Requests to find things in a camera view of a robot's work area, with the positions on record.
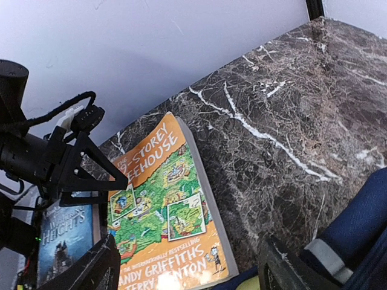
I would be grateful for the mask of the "navy blue student backpack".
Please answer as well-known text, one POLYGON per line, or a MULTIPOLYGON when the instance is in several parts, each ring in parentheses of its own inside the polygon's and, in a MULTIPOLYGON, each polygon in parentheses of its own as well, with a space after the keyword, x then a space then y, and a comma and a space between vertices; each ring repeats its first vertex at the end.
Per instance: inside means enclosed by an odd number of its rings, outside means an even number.
MULTIPOLYGON (((386 169, 372 173, 297 257, 338 289, 386 289, 386 169)), ((258 266, 216 288, 261 289, 258 266)))

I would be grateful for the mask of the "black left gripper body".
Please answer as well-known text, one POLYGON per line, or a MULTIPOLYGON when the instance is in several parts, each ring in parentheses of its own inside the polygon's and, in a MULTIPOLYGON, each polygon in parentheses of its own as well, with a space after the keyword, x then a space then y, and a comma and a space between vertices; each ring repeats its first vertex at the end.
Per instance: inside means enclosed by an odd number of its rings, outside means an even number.
POLYGON ((44 199, 58 199, 79 191, 75 174, 80 169, 80 151, 64 142, 66 130, 56 126, 48 140, 39 140, 39 194, 44 199))

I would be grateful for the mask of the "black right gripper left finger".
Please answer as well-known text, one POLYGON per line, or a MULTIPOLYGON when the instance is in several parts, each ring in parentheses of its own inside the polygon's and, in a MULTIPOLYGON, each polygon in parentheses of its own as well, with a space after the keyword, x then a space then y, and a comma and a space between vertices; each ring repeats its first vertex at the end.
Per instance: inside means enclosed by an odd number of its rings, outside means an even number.
POLYGON ((107 235, 97 242, 73 266, 39 289, 117 289, 120 274, 120 253, 115 239, 107 235))

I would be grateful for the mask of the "dark Wuthering Heights book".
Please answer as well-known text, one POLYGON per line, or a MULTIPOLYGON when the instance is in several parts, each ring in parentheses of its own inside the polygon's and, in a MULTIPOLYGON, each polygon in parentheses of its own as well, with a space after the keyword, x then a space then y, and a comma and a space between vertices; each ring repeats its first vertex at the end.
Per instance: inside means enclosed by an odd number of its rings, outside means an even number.
POLYGON ((40 239, 37 287, 69 269, 101 239, 99 207, 55 202, 43 212, 40 239))

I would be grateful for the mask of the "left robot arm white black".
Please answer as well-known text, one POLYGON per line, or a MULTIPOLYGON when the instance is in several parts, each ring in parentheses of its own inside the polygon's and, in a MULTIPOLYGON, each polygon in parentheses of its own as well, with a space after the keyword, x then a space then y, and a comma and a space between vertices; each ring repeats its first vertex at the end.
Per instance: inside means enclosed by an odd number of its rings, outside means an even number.
POLYGON ((9 197, 22 194, 25 182, 35 185, 43 199, 59 199, 65 207, 104 203, 109 191, 128 185, 125 174, 89 138, 105 113, 94 105, 96 93, 81 93, 43 116, 27 119, 21 103, 28 76, 26 67, 1 61, 1 170, 19 184, 18 191, 1 186, 1 248, 25 257, 37 247, 37 229, 13 217, 18 206, 9 197), (89 100, 87 106, 70 111, 48 140, 29 134, 31 127, 84 99, 89 100))

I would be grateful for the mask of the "orange Treehouse book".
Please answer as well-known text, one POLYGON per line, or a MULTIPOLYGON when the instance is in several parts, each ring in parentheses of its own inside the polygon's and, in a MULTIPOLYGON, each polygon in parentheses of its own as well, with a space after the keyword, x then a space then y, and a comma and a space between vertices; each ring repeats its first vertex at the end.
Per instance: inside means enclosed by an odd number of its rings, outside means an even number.
POLYGON ((204 289, 239 271, 189 128, 168 112, 115 161, 128 177, 108 196, 119 289, 204 289))

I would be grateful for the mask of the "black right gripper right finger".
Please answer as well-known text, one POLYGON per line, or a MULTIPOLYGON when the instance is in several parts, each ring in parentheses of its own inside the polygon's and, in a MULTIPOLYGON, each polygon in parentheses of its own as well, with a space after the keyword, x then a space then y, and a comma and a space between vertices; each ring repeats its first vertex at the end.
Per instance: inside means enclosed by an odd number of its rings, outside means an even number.
POLYGON ((267 236, 261 244, 258 277, 261 289, 339 288, 309 268, 275 236, 267 236))

